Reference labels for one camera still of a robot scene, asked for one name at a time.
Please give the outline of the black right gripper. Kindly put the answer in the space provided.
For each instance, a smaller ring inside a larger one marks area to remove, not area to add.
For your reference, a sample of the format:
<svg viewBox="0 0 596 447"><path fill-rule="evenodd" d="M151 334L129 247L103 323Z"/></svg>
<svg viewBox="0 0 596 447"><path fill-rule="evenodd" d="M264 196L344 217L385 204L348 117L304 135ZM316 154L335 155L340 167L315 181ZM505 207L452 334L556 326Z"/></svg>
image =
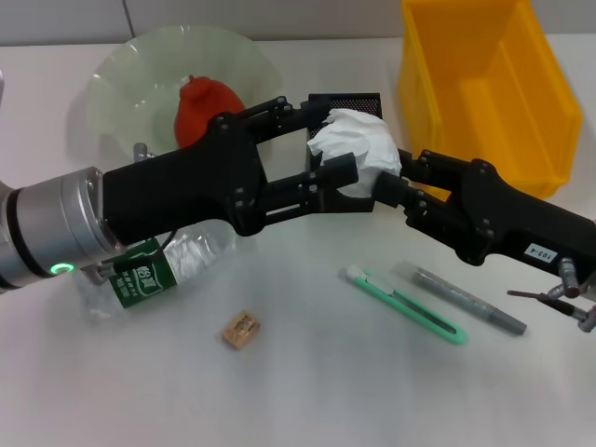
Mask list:
<svg viewBox="0 0 596 447"><path fill-rule="evenodd" d="M500 254L551 275L571 259L581 283L596 272L596 223L508 185L493 165L426 151L418 158L399 149L400 176L458 193L470 229L462 236L462 213L395 175L383 172L373 199L402 206L406 224L450 247L464 262L480 266Z"/></svg>

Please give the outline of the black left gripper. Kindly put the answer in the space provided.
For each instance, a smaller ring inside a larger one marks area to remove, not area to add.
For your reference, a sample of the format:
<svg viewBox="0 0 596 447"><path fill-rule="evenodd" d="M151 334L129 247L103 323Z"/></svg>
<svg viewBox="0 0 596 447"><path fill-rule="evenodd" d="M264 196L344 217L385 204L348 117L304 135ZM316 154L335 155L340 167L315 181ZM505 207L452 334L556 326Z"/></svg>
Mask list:
<svg viewBox="0 0 596 447"><path fill-rule="evenodd" d="M125 245L207 220L221 220L243 236L261 232L265 179L257 144L319 127L331 99L294 108L285 96L211 123L183 149L110 170L103 176L103 216Z"/></svg>

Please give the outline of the white paper ball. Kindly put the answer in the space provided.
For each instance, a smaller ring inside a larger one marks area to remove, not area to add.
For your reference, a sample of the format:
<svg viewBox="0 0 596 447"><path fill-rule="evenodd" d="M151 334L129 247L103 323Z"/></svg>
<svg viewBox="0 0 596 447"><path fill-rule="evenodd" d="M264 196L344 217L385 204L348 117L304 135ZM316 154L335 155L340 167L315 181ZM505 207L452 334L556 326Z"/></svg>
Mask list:
<svg viewBox="0 0 596 447"><path fill-rule="evenodd" d="M339 108L331 109L323 124L307 142L311 155L321 156L322 164L345 154L356 158L359 180L340 188L340 193L368 198L381 172L400 175L399 151L383 119Z"/></svg>

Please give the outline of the orange knitted toy fruit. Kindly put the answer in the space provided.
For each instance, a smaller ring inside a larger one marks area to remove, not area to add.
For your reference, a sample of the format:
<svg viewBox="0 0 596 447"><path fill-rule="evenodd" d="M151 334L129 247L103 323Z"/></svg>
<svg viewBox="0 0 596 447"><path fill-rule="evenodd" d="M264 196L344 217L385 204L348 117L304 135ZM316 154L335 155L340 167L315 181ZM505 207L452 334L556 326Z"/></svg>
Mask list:
<svg viewBox="0 0 596 447"><path fill-rule="evenodd" d="M214 116L245 110L244 103L231 88L206 76L190 75L180 88L179 97L174 120L174 136L179 148L201 139Z"/></svg>

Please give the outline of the clear water bottle green label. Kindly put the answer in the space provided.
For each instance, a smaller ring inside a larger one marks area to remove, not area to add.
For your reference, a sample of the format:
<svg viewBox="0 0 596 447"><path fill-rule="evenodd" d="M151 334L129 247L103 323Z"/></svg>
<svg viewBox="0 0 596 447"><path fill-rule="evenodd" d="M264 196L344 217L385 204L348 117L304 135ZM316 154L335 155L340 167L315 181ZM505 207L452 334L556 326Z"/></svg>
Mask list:
<svg viewBox="0 0 596 447"><path fill-rule="evenodd" d="M74 284L88 320L124 315L185 282L208 274L237 247L228 223L211 220L148 238L122 254L78 271Z"/></svg>

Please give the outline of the black mesh pen holder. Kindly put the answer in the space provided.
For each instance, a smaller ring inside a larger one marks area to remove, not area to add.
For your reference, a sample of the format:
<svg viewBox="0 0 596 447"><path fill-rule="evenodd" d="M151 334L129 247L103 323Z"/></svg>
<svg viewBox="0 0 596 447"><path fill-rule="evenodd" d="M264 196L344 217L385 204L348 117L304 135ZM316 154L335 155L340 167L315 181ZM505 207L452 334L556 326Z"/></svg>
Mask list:
<svg viewBox="0 0 596 447"><path fill-rule="evenodd" d="M327 101L332 108L350 109L379 119L383 118L382 102L379 93L311 93L310 102ZM373 211L371 197L373 185L385 168L378 163L372 166L359 166L360 183L347 187L348 194L337 189L325 189L318 194L315 207L321 213L368 213Z"/></svg>

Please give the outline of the mint green utility knife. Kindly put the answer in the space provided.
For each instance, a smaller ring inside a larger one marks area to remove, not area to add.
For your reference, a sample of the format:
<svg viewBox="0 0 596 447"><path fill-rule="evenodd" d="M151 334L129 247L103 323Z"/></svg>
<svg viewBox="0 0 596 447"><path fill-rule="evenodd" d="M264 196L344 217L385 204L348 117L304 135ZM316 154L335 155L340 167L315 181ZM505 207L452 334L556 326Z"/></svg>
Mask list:
<svg viewBox="0 0 596 447"><path fill-rule="evenodd" d="M468 340L467 333L460 326L375 277L370 271L350 265L341 270L341 276L447 342L462 345Z"/></svg>

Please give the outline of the grey pen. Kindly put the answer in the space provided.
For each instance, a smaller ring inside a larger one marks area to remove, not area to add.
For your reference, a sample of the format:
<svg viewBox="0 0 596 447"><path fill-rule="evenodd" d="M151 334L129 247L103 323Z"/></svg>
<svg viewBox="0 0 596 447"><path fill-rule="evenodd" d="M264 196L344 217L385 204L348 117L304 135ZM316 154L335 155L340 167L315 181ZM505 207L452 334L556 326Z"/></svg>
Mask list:
<svg viewBox="0 0 596 447"><path fill-rule="evenodd" d="M418 288L467 311L499 330L515 336L522 336L527 330L525 323L418 265L400 262L394 268L394 272Z"/></svg>

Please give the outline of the wavy green glass fruit plate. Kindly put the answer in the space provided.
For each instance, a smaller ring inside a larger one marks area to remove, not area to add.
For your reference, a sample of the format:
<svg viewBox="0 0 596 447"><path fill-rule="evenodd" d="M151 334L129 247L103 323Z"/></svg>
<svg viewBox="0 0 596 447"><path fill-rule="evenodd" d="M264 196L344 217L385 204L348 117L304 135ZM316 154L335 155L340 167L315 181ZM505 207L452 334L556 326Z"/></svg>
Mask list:
<svg viewBox="0 0 596 447"><path fill-rule="evenodd" d="M176 146L179 90L191 76L231 88L245 106L275 97L282 76L255 42L209 26L167 26L115 49L88 81L88 125L126 157L143 142L160 155Z"/></svg>

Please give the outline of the yellow plastic storage bin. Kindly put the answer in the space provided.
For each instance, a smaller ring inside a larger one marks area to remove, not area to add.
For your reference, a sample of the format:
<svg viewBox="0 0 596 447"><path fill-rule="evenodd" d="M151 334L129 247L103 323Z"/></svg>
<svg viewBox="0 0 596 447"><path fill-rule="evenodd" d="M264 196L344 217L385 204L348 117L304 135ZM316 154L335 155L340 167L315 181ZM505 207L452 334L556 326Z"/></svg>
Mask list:
<svg viewBox="0 0 596 447"><path fill-rule="evenodd" d="M484 159L552 196L571 176L582 114L530 0L401 0L397 93L413 154Z"/></svg>

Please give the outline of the small wooden block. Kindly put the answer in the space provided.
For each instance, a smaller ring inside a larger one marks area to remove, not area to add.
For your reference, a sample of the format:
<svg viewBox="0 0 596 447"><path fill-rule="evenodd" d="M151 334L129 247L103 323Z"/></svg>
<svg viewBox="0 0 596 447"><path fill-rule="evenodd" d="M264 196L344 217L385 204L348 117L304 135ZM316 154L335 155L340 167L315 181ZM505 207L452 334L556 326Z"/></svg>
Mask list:
<svg viewBox="0 0 596 447"><path fill-rule="evenodd" d="M222 339L234 349L242 349L260 328L259 319L247 311L241 311L223 328Z"/></svg>

